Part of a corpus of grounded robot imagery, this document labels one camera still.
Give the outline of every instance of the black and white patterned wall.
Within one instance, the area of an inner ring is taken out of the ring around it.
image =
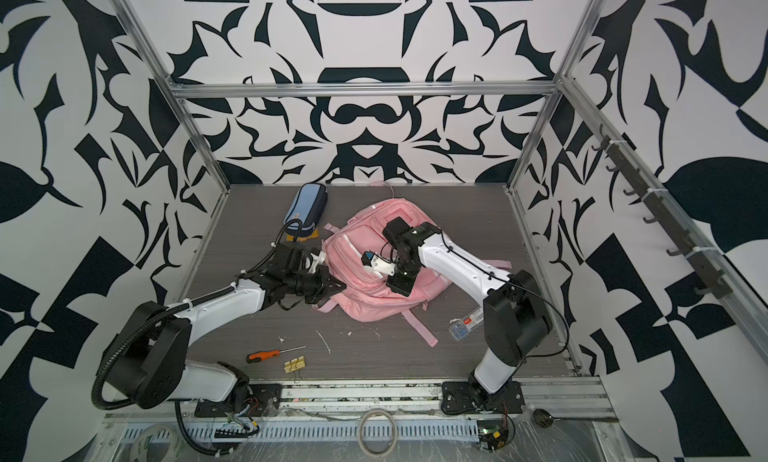
[[[552,79],[588,0],[131,1],[178,82],[280,83]]]
[[[62,460],[104,417],[101,355],[170,303],[220,188],[107,0],[0,0],[4,460]]]
[[[542,95],[188,101],[231,183],[505,182]]]
[[[766,1],[608,0],[575,73],[763,299]],[[585,371],[640,457],[762,460],[768,367],[597,144],[563,101],[518,187]]]

